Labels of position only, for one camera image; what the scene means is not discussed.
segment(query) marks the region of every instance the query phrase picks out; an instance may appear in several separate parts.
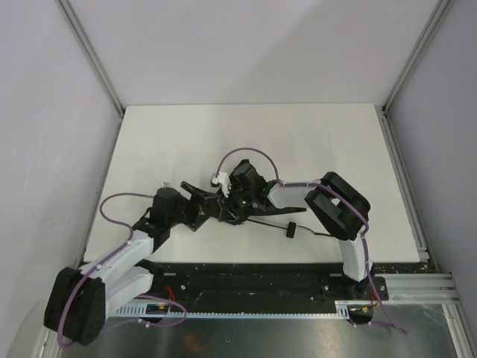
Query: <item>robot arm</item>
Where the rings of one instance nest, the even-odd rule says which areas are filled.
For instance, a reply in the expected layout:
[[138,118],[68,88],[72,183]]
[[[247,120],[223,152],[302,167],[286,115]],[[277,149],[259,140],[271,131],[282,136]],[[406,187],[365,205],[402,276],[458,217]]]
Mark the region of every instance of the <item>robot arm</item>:
[[335,203],[326,188],[351,203],[366,220],[370,205],[339,175],[329,172],[307,183],[266,181],[248,160],[243,160],[230,175],[217,173],[211,182],[220,187],[215,193],[182,182],[180,186],[191,194],[190,199],[173,188],[160,188],[152,207],[133,226],[132,239],[77,270],[62,270],[46,307],[44,325],[58,331],[67,301],[83,280],[66,313],[63,335],[88,345],[119,307],[154,286],[153,273],[148,267],[138,267],[138,263],[155,252],[177,224],[196,231],[211,217],[237,225],[249,216],[299,213],[309,207],[329,233],[340,240],[344,275],[352,285],[363,287],[366,271],[359,239],[361,220],[342,202]]

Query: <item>white table surface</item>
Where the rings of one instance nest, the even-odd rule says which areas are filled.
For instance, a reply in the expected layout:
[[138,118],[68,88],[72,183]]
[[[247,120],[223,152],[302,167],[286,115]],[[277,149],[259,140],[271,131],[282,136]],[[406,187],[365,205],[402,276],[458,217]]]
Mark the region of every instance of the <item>white table surface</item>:
[[[209,190],[220,159],[242,146],[259,148],[278,166],[282,180],[321,178],[334,171],[371,204],[367,235],[374,262],[417,262],[411,226],[372,104],[255,104],[128,107],[107,174],[102,198],[117,192],[153,195],[163,182],[182,180]],[[243,151],[229,157],[230,172],[248,158],[266,180],[270,163]],[[151,199],[120,197],[105,206],[114,219],[135,223]],[[324,230],[314,214],[273,216]],[[124,240],[127,230],[95,217],[84,259],[94,260]],[[340,262],[338,241],[297,229],[293,239],[272,227],[247,222],[232,226],[215,219],[197,232],[178,225],[149,260],[201,263]]]

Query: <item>metal floor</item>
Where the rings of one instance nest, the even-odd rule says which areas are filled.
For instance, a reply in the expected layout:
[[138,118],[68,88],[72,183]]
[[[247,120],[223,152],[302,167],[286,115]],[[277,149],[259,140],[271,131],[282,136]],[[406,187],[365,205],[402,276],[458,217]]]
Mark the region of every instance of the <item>metal floor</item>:
[[[75,345],[62,358],[457,357],[441,305],[389,307],[407,336],[385,327],[354,329],[344,320],[189,319],[146,329],[129,324]],[[111,318],[108,324],[120,318]],[[384,320],[380,310],[374,321]]]

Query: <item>aluminum frame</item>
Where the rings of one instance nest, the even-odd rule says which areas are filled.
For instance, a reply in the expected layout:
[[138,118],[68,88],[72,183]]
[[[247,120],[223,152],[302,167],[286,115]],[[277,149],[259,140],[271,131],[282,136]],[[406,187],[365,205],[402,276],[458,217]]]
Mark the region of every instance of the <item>aluminum frame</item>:
[[92,47],[91,42],[89,41],[89,38],[86,35],[86,32],[84,31],[79,18],[76,16],[76,13],[73,10],[73,7],[71,6],[69,0],[55,1],[60,8],[61,13],[65,17],[66,22],[71,28],[73,35],[75,35],[76,40],[78,41],[78,45],[81,47],[81,50],[83,51],[86,59],[91,65],[93,72],[96,74],[99,82],[104,88],[108,99],[111,101],[111,104],[116,109],[116,112],[118,113],[119,117],[124,117],[125,108],[122,105],[116,93],[116,90],[111,84],[111,80],[107,76],[103,65],[101,65],[101,61],[99,60],[95,49]]
[[435,5],[434,10],[432,11],[431,16],[426,23],[426,26],[424,26],[424,29],[421,32],[419,38],[417,39],[416,44],[414,45],[408,59],[406,60],[399,76],[397,77],[397,80],[394,83],[391,92],[386,98],[386,101],[383,106],[386,115],[389,113],[389,110],[391,109],[397,97],[401,93],[408,79],[411,77],[414,69],[416,68],[416,65],[422,58],[424,52],[429,46],[429,43],[434,38],[434,35],[439,28],[439,25],[446,17],[453,3],[454,0],[439,0],[439,2]]
[[459,358],[477,357],[476,343],[470,334],[464,310],[459,304],[443,304],[442,309],[449,326],[455,351]]
[[429,259],[428,251],[432,254],[432,250],[429,248],[426,240],[423,221],[417,209],[416,201],[414,200],[414,194],[405,168],[404,159],[399,150],[399,145],[394,136],[388,116],[386,116],[384,111],[380,108],[376,108],[376,114],[379,119],[379,124],[381,125],[386,147],[388,147],[389,157],[394,169],[394,174],[396,175],[402,200],[404,201],[405,210],[408,214],[409,224],[411,225],[414,240],[416,241],[417,251],[419,252],[421,261],[427,261]]
[[[157,313],[157,314],[147,314],[146,308],[148,304],[157,304],[154,301],[131,301],[129,304],[125,304],[119,310],[116,311],[116,314],[111,315],[111,317],[124,317],[124,318],[164,318],[168,316],[169,318],[181,318],[182,313]],[[189,318],[215,318],[215,319],[349,319],[350,314],[348,313],[347,305],[342,304],[341,302],[336,301],[336,313],[290,313],[286,315],[274,315],[272,313],[188,313],[187,319]]]
[[110,170],[111,161],[113,160],[114,149],[116,148],[116,143],[118,142],[119,132],[121,131],[121,124],[122,124],[121,122],[118,123],[118,126],[116,127],[116,131],[114,133],[113,141],[111,142],[111,146],[108,150],[108,160],[107,160],[106,166],[104,167],[103,173],[101,175],[101,182],[99,183],[99,187],[96,190],[96,196],[94,200],[95,203],[91,208],[91,213],[89,214],[88,227],[86,228],[84,235],[81,238],[80,251],[78,252],[78,255],[76,256],[75,267],[80,266],[80,263],[83,260],[84,253],[86,251],[86,247],[88,245],[89,235],[91,234],[92,225],[95,221],[96,213],[98,212],[99,204],[101,201],[101,195],[103,194],[104,183],[106,182],[107,173]]

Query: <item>white plastic bracket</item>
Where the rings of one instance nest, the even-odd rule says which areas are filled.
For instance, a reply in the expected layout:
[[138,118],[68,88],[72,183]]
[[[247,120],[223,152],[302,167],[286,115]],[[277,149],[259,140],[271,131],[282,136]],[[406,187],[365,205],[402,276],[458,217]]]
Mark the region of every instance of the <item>white plastic bracket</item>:
[[142,267],[132,267],[106,293],[106,319],[138,295],[151,289],[153,275]]
[[[363,240],[361,239],[361,231],[354,241],[341,241],[340,249],[343,257],[343,273],[352,278],[354,281],[362,281],[366,278],[366,268],[364,259]],[[369,268],[373,267],[373,263],[368,261]]]
[[[309,181],[309,183],[320,183],[320,179]],[[281,186],[275,184],[268,193],[268,200],[277,208],[284,207],[304,207],[308,209],[308,204],[304,200],[306,195],[315,189],[314,186]]]
[[229,192],[230,192],[230,179],[229,175],[226,172],[219,172],[218,175],[217,173],[213,173],[212,177],[210,178],[210,183],[213,186],[219,185],[222,189],[223,194],[225,195],[226,198],[229,197]]
[[[140,260],[150,256],[154,249],[154,240],[145,232],[135,230],[130,245],[124,247],[111,260],[105,262],[102,266],[94,271],[91,278],[101,278],[106,286],[106,294],[111,287],[115,286],[118,281],[128,270],[136,265]],[[104,259],[111,251],[105,253],[96,261],[92,261],[80,267],[81,274],[86,274],[93,266],[98,266],[98,262]]]

